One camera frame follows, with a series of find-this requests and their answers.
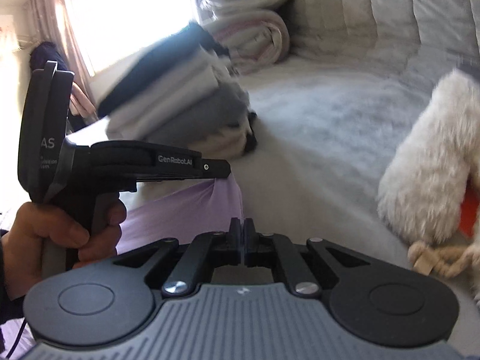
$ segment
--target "plush toy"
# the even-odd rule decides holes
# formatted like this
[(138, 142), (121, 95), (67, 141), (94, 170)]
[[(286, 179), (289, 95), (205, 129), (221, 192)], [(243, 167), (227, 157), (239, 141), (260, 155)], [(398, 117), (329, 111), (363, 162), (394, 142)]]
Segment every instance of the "plush toy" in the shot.
[[(472, 183), (466, 185), (465, 196), (460, 205), (459, 231), (467, 240), (474, 236), (477, 211), (480, 199)], [(454, 278), (465, 269), (475, 267), (480, 269), (480, 245), (470, 246), (430, 247), (423, 241), (417, 241), (410, 246), (409, 260), (413, 270), (423, 275), (432, 271), (444, 278)]]
[(446, 246), (432, 248), (423, 241), (410, 246), (409, 260), (413, 270), (423, 275), (432, 271), (444, 278), (454, 278), (465, 269), (480, 269), (480, 246)]
[[(479, 169), (480, 69), (460, 66), (439, 81), (397, 148), (380, 180), (378, 214), (412, 245), (415, 270), (451, 278), (473, 267), (480, 306)], [(459, 230), (470, 246), (433, 247)]]

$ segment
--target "beige tag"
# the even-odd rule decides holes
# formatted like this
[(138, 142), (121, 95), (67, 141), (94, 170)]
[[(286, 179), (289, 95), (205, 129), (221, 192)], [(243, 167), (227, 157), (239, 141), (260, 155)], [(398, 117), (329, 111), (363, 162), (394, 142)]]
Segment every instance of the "beige tag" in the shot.
[(413, 270), (419, 274), (428, 276), (434, 266), (435, 264), (423, 254), (413, 265)]

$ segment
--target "sleeve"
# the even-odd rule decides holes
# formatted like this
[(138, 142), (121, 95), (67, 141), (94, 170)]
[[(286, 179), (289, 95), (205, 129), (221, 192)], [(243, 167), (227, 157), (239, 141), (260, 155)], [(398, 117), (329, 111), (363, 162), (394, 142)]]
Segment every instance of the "sleeve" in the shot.
[[(5, 235), (5, 230), (0, 230), (0, 235)], [(23, 298), (10, 300), (5, 289), (5, 279), (3, 271), (3, 249), (0, 242), (0, 325), (3, 325), (6, 321), (15, 318), (23, 317)], [(0, 330), (0, 353), (5, 350), (5, 343), (3, 340), (3, 334)]]

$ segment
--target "orange fabric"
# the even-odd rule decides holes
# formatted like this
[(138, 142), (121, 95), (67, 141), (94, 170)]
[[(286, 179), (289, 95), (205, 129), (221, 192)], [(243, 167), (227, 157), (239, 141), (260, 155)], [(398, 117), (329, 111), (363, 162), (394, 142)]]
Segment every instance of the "orange fabric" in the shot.
[(470, 182), (466, 185), (465, 197), (460, 206), (460, 224), (459, 230), (468, 238), (473, 237), (473, 226), (477, 220), (477, 210), (480, 205), (480, 199), (477, 192), (472, 188)]

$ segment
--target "human hand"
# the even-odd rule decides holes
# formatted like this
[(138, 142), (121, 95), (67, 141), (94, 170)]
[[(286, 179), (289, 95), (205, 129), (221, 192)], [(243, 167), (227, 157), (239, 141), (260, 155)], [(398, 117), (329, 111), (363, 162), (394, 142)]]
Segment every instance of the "human hand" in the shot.
[(4, 282), (10, 299), (25, 295), (42, 280), (42, 244), (50, 238), (64, 248), (78, 249), (74, 268), (115, 256), (127, 210), (118, 200), (106, 214), (108, 226), (90, 237), (79, 223), (58, 207), (25, 203), (11, 230), (1, 238)]

